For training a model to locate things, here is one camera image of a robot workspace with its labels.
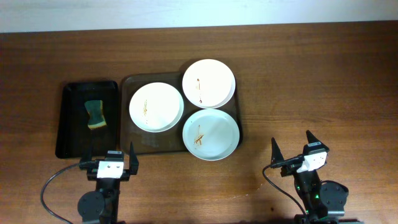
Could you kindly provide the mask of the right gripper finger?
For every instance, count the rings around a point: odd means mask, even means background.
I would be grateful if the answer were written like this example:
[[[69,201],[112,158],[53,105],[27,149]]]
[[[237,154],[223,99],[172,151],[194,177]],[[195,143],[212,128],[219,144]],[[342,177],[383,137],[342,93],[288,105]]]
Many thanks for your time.
[[[310,130],[306,130],[306,136],[307,136],[307,141],[308,144],[307,146],[320,146],[322,145],[322,142],[317,139]]]
[[[271,146],[272,146],[271,165],[281,165],[285,160],[275,138],[271,138]]]

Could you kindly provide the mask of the green yellow sponge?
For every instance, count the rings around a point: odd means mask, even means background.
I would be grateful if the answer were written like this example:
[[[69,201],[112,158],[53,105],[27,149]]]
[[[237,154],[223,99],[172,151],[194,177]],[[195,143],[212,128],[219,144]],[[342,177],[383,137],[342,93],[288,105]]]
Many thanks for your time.
[[[103,114],[103,101],[102,100],[90,100],[84,104],[88,115],[88,128],[90,130],[105,127],[107,125],[104,114]]]

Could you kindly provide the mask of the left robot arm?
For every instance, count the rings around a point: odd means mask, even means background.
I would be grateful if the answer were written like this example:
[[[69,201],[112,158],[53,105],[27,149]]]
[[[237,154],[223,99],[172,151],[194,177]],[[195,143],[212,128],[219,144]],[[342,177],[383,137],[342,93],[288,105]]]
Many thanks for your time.
[[[120,184],[138,173],[139,161],[132,144],[127,169],[122,151],[107,151],[103,159],[93,160],[94,141],[98,136],[98,131],[90,133],[90,147],[78,165],[86,171],[89,181],[96,182],[96,188],[81,196],[77,210],[83,223],[118,223]]]

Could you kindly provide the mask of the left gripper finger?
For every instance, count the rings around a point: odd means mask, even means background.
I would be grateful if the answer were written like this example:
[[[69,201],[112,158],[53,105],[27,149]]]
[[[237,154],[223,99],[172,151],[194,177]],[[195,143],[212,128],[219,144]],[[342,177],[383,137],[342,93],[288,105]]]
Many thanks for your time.
[[[129,150],[129,173],[130,174],[137,174],[139,168],[139,161],[137,155],[134,151],[133,143],[130,143],[130,150]]]
[[[90,137],[88,138],[89,141],[89,145],[87,148],[85,148],[84,153],[81,157],[81,162],[89,162],[92,160],[92,152],[93,152],[93,148],[94,148],[94,134],[93,131],[90,131]]]

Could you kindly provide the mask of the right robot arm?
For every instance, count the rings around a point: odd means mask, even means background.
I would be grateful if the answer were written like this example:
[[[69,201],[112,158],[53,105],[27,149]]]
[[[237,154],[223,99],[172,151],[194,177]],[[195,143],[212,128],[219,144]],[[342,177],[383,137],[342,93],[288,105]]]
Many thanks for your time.
[[[359,220],[344,219],[349,189],[332,180],[321,180],[317,170],[326,164],[329,147],[306,131],[308,143],[303,152],[284,159],[277,141],[271,139],[271,163],[262,170],[264,178],[279,192],[288,196],[301,210],[294,216],[295,223],[360,223]],[[266,175],[267,169],[281,169],[282,177],[293,176],[294,188],[302,203],[278,187]]]

